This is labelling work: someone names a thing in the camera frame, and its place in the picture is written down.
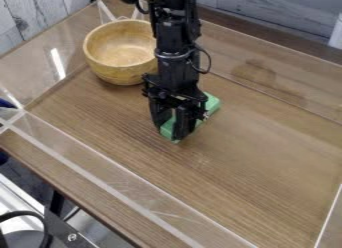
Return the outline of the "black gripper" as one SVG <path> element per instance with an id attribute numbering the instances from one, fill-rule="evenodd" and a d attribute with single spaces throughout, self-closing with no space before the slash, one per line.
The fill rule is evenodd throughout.
<path id="1" fill-rule="evenodd" d="M 205 92 L 198 88 L 200 52 L 184 55 L 158 55 L 158 73 L 145 74 L 143 95 L 150 101 L 150 112 L 154 125 L 161 127 L 173 117 L 173 109 L 182 100 L 190 104 L 208 101 Z M 176 111 L 173 138 L 185 139 L 196 130 L 200 116 L 197 106 L 180 106 Z"/>

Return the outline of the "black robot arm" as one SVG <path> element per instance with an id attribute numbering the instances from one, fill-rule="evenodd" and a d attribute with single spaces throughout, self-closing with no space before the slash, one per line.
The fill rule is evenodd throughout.
<path id="1" fill-rule="evenodd" d="M 157 48 L 158 72 L 143 75 L 143 95 L 149 98 L 153 122 L 162 130 L 174 120 L 172 139 L 185 139 L 208 115 L 209 97 L 198 88 L 201 21 L 197 0 L 122 0 L 150 15 Z"/>

